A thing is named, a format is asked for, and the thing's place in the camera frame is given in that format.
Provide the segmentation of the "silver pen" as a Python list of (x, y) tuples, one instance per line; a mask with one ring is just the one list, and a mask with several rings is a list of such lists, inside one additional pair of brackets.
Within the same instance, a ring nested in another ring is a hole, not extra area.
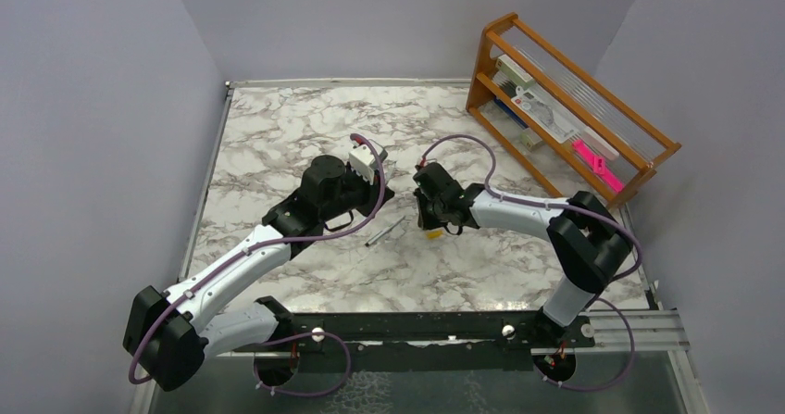
[(380, 230), (379, 232), (375, 233), (371, 236), (366, 242), (365, 247), (371, 247), (379, 240), (381, 240), (384, 236), (388, 235), (392, 230), (398, 227), (404, 220), (406, 216), (399, 217), (397, 220), (386, 226), (384, 229)]

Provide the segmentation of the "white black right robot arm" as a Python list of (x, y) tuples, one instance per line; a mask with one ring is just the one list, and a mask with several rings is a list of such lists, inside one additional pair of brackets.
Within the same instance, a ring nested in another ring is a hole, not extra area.
[(413, 180), (422, 230), (498, 229), (550, 242), (563, 277), (533, 324), (544, 345), (569, 337), (571, 323), (615, 279), (634, 246), (589, 192), (547, 200), (502, 194), (480, 183), (463, 187), (436, 162), (417, 168)]

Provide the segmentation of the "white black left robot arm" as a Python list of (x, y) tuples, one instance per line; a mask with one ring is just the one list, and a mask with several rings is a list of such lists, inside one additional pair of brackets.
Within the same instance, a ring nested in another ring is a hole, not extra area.
[(313, 243), (358, 230), (351, 223), (331, 229), (328, 221), (359, 213), (370, 223), (393, 196), (379, 157), (315, 157), (300, 186), (219, 260), (163, 291), (147, 286), (133, 298), (122, 339), (132, 356), (129, 381), (153, 380), (171, 391), (190, 380), (207, 358), (254, 341), (272, 350), (287, 345), (292, 327), (275, 300), (263, 298), (232, 312), (225, 306)]

